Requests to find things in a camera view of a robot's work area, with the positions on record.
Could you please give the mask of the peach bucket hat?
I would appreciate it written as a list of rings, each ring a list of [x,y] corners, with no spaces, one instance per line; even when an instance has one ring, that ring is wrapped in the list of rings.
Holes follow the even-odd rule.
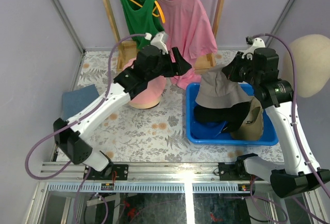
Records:
[[[144,103],[144,104],[137,104],[137,103],[133,103],[132,101],[129,102],[129,105],[133,108],[136,109],[151,109],[156,107],[157,105],[159,105],[161,101],[161,96],[159,96],[157,99]]]

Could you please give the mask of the pink bucket hat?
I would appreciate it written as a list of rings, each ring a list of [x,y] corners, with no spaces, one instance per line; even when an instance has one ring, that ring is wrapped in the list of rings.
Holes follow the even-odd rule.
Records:
[[[163,76],[159,76],[147,84],[147,88],[138,94],[133,100],[133,103],[144,104],[150,101],[157,99],[162,95],[165,86],[166,86],[166,78]]]

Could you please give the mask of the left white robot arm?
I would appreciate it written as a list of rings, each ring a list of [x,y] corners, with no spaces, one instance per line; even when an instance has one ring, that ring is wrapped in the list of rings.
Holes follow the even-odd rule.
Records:
[[[181,76],[190,69],[191,64],[182,57],[178,48],[164,54],[156,46],[146,46],[138,52],[133,64],[114,78],[105,93],[75,116],[54,122],[56,145],[73,164],[84,164],[93,168],[100,179],[109,179],[113,173],[112,161],[86,140],[110,114],[146,90],[151,80],[159,76]]]

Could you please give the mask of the grey bucket hat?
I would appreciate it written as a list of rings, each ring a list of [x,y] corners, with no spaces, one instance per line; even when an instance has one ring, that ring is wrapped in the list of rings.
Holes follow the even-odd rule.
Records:
[[[204,108],[225,109],[251,100],[240,84],[228,80],[221,70],[217,70],[202,75],[195,102]]]

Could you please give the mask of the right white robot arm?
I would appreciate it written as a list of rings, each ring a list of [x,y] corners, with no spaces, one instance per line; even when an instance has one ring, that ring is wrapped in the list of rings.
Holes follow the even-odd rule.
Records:
[[[252,53],[237,52],[223,68],[228,80],[246,82],[274,126],[284,157],[284,167],[255,154],[239,158],[235,174],[241,180],[255,175],[269,182],[281,198],[315,190],[329,182],[329,170],[322,169],[311,152],[293,101],[291,84],[278,77],[278,54],[271,48]]]

